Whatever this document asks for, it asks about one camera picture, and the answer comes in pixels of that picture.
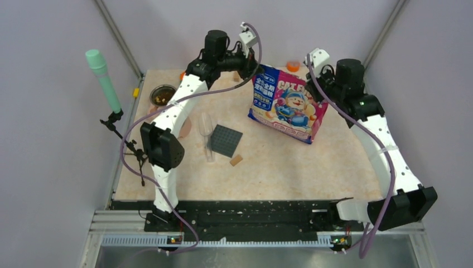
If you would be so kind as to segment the pet food bag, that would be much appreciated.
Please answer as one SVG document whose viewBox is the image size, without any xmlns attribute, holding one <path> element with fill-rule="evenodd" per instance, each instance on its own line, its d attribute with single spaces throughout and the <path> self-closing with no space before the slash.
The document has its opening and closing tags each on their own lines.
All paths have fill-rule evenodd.
<svg viewBox="0 0 473 268">
<path fill-rule="evenodd" d="M 268 65 L 260 65 L 255 75 L 253 102 L 248 117 L 252 120 L 312 144 L 328 109 L 315 100 L 300 77 Z"/>
</svg>

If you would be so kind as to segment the clear plastic scoop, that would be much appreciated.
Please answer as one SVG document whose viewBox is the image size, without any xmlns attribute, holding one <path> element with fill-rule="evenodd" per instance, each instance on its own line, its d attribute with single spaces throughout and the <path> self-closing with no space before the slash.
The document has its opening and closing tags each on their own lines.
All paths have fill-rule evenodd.
<svg viewBox="0 0 473 268">
<path fill-rule="evenodd" d="M 211 148 L 211 135 L 213 134 L 213 130 L 214 126 L 210 115 L 206 112 L 202 112 L 199 117 L 199 133 L 203 137 L 207 162 L 215 161 L 215 156 Z"/>
</svg>

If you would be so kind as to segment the pink double bowl stand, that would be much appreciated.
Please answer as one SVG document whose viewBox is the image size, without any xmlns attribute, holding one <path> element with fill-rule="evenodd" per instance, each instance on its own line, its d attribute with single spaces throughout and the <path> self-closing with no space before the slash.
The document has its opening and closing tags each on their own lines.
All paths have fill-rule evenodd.
<svg viewBox="0 0 473 268">
<path fill-rule="evenodd" d="M 149 115 L 151 113 L 155 113 L 158 109 L 159 108 L 157 106 L 154 106 L 153 104 L 150 104 L 149 107 L 148 107 L 146 115 Z M 147 123 L 151 123 L 158 116 L 159 116 L 159 113 L 156 113 L 155 115 L 150 116 L 145 121 Z M 182 127 L 179 131 L 179 134 L 178 134 L 178 139 L 183 139 L 183 138 L 187 137 L 189 135 L 189 133 L 191 132 L 191 129 L 192 129 L 192 123 L 191 123 L 190 119 L 187 118 L 187 119 L 185 119 L 184 123 L 182 124 Z"/>
</svg>

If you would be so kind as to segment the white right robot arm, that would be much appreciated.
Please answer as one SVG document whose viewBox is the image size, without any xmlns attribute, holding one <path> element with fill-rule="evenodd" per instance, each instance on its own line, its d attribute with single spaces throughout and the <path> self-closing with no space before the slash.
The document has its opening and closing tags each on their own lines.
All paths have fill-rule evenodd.
<svg viewBox="0 0 473 268">
<path fill-rule="evenodd" d="M 370 223 L 380 231 L 420 222 L 438 195 L 413 174 L 391 136 L 385 111 L 372 94 L 365 92 L 365 68 L 360 60 L 341 59 L 336 66 L 306 58 L 309 69 L 306 89 L 330 104 L 358 138 L 382 191 L 380 200 L 342 198 L 332 201 L 327 223 L 342 230 L 350 221 Z"/>
</svg>

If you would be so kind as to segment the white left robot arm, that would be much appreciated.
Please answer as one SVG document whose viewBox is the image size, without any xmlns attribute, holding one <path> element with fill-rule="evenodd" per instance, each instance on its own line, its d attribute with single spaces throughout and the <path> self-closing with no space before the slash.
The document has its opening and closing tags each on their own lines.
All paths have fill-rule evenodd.
<svg viewBox="0 0 473 268">
<path fill-rule="evenodd" d="M 150 123 L 143 123 L 140 133 L 145 154 L 151 164 L 156 185 L 154 211 L 157 222 L 166 231 L 178 226 L 179 216 L 173 212 L 178 205 L 176 168 L 185 156 L 178 137 L 191 111 L 206 95 L 223 72 L 236 71 L 249 81 L 260 69 L 253 46 L 259 37 L 249 26 L 244 26 L 239 41 L 230 50 L 229 37 L 222 30 L 210 30 L 205 36 L 204 48 L 188 64 L 185 75 L 168 108 L 158 113 Z"/>
</svg>

